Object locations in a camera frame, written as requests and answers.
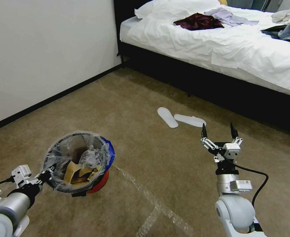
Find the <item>blue rim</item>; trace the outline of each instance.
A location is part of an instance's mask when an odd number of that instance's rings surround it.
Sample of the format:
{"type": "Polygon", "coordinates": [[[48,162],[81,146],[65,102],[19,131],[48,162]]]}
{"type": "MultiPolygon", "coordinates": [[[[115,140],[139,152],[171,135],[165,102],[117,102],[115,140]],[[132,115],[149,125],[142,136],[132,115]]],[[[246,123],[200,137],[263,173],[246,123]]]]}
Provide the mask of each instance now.
{"type": "Polygon", "coordinates": [[[101,137],[101,139],[104,140],[107,144],[109,144],[110,161],[109,161],[109,164],[105,168],[105,172],[107,172],[107,170],[111,167],[111,165],[114,161],[115,153],[114,153],[114,148],[113,148],[111,142],[108,141],[107,139],[105,139],[104,137],[101,137]]]}

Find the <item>bed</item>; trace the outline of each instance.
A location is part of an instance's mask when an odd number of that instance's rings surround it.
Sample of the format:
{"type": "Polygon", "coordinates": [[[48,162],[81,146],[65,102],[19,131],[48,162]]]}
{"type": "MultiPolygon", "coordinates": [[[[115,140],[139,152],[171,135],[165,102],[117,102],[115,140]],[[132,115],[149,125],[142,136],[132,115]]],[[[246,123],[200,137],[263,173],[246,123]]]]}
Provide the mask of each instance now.
{"type": "Polygon", "coordinates": [[[179,0],[165,1],[164,7],[143,19],[135,16],[134,9],[148,1],[114,1],[118,54],[130,57],[136,62],[134,67],[146,74],[172,79],[190,94],[290,130],[284,123],[290,116],[290,42],[260,32],[277,25],[271,13],[218,3],[211,8],[226,8],[235,15],[259,20],[258,25],[191,32],[174,26],[173,21],[203,13],[210,6],[200,7],[203,0],[182,1],[181,6],[174,4],[179,0]],[[207,80],[193,79],[194,74],[207,80]]]}

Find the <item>dark red clothing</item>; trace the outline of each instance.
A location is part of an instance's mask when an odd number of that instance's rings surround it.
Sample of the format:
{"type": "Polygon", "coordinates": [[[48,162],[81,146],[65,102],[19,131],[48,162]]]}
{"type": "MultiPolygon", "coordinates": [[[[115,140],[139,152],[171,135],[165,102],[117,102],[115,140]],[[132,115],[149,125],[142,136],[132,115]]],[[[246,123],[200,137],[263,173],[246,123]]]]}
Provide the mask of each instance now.
{"type": "Polygon", "coordinates": [[[175,21],[174,24],[188,30],[224,28],[218,19],[200,13],[195,13],[185,19],[175,21]]]}

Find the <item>black bed frame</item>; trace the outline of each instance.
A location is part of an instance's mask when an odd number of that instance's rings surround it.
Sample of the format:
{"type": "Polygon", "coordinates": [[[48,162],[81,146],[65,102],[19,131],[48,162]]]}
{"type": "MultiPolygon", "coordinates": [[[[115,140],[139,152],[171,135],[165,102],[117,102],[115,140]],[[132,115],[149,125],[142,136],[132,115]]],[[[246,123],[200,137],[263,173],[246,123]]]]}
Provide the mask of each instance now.
{"type": "Polygon", "coordinates": [[[171,84],[188,95],[290,132],[290,95],[121,42],[121,23],[135,16],[134,9],[146,2],[149,0],[114,0],[118,55],[122,65],[171,84]],[[123,56],[130,59],[123,63],[123,56]]]}

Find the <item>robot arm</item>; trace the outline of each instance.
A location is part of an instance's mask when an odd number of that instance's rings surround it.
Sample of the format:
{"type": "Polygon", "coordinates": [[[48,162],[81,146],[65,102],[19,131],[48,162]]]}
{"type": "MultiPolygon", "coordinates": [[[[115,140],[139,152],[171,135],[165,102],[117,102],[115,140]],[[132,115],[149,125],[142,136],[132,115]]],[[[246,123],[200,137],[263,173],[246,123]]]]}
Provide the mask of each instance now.
{"type": "Polygon", "coordinates": [[[27,210],[34,204],[43,184],[51,179],[54,169],[55,166],[51,166],[33,178],[28,165],[20,165],[12,171],[5,182],[15,182],[16,189],[7,197],[0,197],[0,237],[19,237],[23,233],[30,221],[27,210]]]}
{"type": "Polygon", "coordinates": [[[204,125],[201,132],[201,143],[214,155],[218,166],[215,173],[219,200],[215,209],[227,237],[266,237],[256,219],[253,205],[240,195],[252,190],[252,184],[250,180],[240,180],[239,172],[235,169],[234,162],[241,151],[243,139],[238,136],[232,124],[230,128],[232,142],[212,142],[207,138],[204,125]],[[242,229],[249,229],[249,232],[241,233],[242,229]]]}

